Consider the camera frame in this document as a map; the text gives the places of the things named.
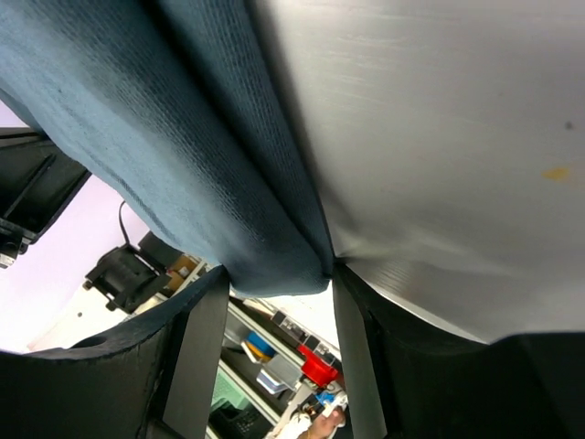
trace person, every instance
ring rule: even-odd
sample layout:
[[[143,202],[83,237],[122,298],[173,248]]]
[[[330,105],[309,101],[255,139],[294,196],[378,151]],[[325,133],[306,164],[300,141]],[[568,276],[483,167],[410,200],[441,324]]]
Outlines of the person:
[[[299,439],[328,439],[336,432],[337,427],[345,425],[346,415],[341,409],[335,409],[328,417],[320,414],[315,418],[309,429]]]

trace gray fabric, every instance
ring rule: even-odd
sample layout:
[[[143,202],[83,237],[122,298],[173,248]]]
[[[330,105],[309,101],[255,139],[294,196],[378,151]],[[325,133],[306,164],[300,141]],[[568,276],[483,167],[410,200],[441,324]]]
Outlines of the gray fabric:
[[[234,6],[201,5],[207,29],[218,8]],[[233,22],[245,18],[243,9],[216,23],[223,32],[201,40],[202,49],[219,53],[238,29],[248,54],[204,96],[137,2],[0,0],[0,7],[0,79],[59,147],[118,189],[157,235],[224,264],[244,294],[325,288],[333,254],[323,217],[267,76],[246,67],[260,52],[250,49],[249,24]],[[203,59],[203,70],[223,69],[229,56]],[[211,105],[214,95],[225,101]]]

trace blue cloth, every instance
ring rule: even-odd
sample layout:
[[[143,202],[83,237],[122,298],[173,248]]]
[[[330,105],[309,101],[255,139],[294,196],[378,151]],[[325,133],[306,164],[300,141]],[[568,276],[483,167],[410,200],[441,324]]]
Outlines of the blue cloth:
[[[243,4],[0,0],[0,82],[169,244],[250,295],[322,291],[333,252]]]

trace yellow stain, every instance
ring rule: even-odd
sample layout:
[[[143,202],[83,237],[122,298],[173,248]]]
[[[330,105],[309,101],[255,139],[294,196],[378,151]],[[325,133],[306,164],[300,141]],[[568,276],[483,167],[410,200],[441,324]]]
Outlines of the yellow stain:
[[[551,180],[561,181],[566,179],[569,174],[570,169],[568,167],[555,167],[554,169],[543,172],[542,176],[544,178],[550,178]]]

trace red object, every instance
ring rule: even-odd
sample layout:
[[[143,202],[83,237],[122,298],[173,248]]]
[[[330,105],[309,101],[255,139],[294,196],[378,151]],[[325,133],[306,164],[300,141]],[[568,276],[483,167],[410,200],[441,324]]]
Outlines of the red object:
[[[317,386],[326,387],[327,384],[334,381],[337,375],[339,375],[339,370],[326,364],[307,346],[301,345],[299,351],[307,358],[301,367],[301,371]]]

